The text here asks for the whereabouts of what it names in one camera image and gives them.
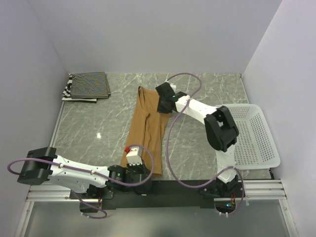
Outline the tan brown tank top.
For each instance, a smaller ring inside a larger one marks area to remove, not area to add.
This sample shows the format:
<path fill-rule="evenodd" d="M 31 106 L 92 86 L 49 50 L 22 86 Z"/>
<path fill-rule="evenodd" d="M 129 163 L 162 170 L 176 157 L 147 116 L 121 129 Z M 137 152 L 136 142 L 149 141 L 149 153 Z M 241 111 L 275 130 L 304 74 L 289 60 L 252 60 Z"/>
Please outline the tan brown tank top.
<path fill-rule="evenodd" d="M 148 169 L 154 169 L 154 176 L 162 175 L 162 141 L 170 119 L 170 114 L 158 112 L 158 101 L 157 92 L 138 87 L 135 110 L 125 143 L 126 146 L 138 144 L 147 149 L 142 154 L 142 160 Z"/>

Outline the thin striped tank top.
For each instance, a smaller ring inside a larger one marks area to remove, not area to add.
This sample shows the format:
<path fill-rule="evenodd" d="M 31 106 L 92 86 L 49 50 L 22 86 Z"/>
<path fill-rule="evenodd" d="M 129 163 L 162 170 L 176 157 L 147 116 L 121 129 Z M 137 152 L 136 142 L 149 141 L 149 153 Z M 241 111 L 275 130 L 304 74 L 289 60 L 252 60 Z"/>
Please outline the thin striped tank top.
<path fill-rule="evenodd" d="M 105 72 L 69 74 L 71 96 L 76 99 L 106 99 L 111 95 Z"/>

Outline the wide striped tank top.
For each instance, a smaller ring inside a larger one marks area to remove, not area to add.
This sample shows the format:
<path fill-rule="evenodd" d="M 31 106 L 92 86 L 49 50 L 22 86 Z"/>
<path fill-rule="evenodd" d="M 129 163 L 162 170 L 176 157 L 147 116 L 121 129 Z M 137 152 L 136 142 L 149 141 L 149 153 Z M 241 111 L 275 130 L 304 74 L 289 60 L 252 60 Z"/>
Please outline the wide striped tank top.
<path fill-rule="evenodd" d="M 84 103 L 97 103 L 97 99 L 76 99 L 71 96 L 71 86 L 72 83 L 67 83 L 63 93 L 62 93 L 62 101 L 64 102 L 84 102 Z"/>

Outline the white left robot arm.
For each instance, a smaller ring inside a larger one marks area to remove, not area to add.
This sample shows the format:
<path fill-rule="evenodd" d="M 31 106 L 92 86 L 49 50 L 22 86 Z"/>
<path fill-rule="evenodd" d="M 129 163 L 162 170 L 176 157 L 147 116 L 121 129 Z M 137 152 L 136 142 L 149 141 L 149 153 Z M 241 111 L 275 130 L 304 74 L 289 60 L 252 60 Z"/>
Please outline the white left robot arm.
<path fill-rule="evenodd" d="M 152 173 L 136 153 L 128 156 L 125 167 L 94 166 L 66 159 L 56 155 L 55 148 L 45 147 L 28 151 L 17 181 L 30 186 L 48 182 L 94 198 L 103 188 L 135 188 L 145 193 L 151 187 Z"/>

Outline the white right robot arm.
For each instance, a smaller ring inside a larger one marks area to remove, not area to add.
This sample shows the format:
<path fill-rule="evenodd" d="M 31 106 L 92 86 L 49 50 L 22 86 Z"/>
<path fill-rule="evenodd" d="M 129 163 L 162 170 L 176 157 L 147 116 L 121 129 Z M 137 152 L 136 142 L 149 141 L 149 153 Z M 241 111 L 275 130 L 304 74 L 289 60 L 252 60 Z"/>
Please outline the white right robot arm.
<path fill-rule="evenodd" d="M 219 174 L 208 190 L 215 197 L 230 196 L 238 182 L 234 152 L 239 131 L 229 109 L 209 106 L 181 91 L 175 93 L 168 82 L 156 87 L 156 91 L 159 95 L 158 112 L 183 112 L 204 125 L 208 143 L 216 151 Z"/>

